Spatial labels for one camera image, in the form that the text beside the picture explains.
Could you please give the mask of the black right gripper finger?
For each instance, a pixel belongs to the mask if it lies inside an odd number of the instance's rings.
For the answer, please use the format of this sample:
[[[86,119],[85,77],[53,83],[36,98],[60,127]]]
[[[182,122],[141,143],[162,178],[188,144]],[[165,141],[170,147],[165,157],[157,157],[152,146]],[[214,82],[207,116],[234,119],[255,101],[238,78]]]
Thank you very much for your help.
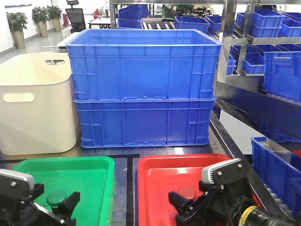
[[[217,184],[205,184],[203,181],[199,181],[199,190],[203,192],[203,195],[216,195],[223,191],[223,186]]]
[[[179,214],[189,212],[190,205],[194,202],[193,199],[187,199],[174,191],[168,193],[168,201],[175,207]]]

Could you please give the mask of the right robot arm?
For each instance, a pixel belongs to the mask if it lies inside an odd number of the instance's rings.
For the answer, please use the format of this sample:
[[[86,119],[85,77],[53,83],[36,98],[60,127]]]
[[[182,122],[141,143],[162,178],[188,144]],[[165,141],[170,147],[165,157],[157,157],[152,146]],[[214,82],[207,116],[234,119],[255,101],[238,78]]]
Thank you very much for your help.
[[[299,226],[301,218],[273,215],[257,205],[250,184],[242,179],[217,185],[199,182],[203,193],[187,199],[176,192],[168,194],[177,210],[178,226]]]

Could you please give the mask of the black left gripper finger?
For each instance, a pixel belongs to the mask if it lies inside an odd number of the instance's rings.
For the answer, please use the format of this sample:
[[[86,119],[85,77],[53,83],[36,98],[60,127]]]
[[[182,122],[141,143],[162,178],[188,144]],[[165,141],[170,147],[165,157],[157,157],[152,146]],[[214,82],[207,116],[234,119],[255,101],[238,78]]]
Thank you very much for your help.
[[[34,185],[34,188],[31,191],[25,193],[22,197],[24,202],[34,202],[35,199],[40,197],[45,192],[45,185],[38,183]]]
[[[73,192],[62,203],[58,204],[58,214],[61,218],[71,218],[76,205],[80,201],[80,192]]]

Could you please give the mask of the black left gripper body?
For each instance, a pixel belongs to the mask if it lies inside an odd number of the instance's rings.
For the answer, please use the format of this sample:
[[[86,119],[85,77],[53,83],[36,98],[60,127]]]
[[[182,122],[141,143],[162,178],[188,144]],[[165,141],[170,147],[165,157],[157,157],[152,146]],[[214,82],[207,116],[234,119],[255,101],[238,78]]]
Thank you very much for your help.
[[[75,218],[61,218],[58,207],[51,211],[36,202],[24,202],[22,197],[0,195],[0,224],[2,226],[75,226]]]

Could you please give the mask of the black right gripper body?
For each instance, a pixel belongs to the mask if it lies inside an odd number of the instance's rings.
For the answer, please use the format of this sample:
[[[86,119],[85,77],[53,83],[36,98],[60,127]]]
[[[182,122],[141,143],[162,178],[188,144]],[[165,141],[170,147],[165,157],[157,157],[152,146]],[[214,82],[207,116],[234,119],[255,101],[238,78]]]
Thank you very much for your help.
[[[256,205],[251,186],[232,183],[222,185],[216,195],[197,197],[186,214],[177,214],[177,226],[237,226],[243,211]]]

